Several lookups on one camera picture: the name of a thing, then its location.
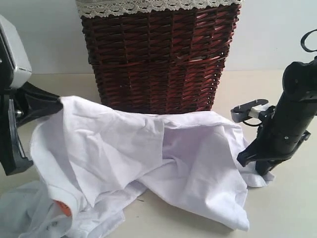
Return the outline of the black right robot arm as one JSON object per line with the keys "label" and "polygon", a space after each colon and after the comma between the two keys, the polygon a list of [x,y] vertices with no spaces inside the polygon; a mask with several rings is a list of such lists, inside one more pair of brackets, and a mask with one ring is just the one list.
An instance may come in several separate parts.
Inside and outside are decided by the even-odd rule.
{"label": "black right robot arm", "polygon": [[260,176],[291,159],[310,137],[307,127],[317,114],[317,61],[292,62],[283,73],[282,85],[276,106],[257,99],[231,110],[235,123],[260,120],[255,140],[237,156],[243,167],[255,162]]}

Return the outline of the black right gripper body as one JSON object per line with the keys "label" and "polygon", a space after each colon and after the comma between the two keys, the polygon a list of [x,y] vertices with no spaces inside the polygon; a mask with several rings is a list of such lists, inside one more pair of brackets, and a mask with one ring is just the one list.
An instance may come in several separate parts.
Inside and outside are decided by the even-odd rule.
{"label": "black right gripper body", "polygon": [[256,172],[266,175],[279,164],[291,159],[311,133],[307,130],[301,136],[266,133],[261,131],[256,139],[238,154],[237,161],[243,166],[256,163]]}

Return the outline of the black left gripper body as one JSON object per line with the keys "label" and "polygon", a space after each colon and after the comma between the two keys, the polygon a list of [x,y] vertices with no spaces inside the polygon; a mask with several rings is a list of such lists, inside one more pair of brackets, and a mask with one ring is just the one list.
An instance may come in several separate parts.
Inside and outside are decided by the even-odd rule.
{"label": "black left gripper body", "polygon": [[33,166],[24,153],[17,131],[16,92],[4,90],[0,95],[0,163],[7,176],[23,173]]}

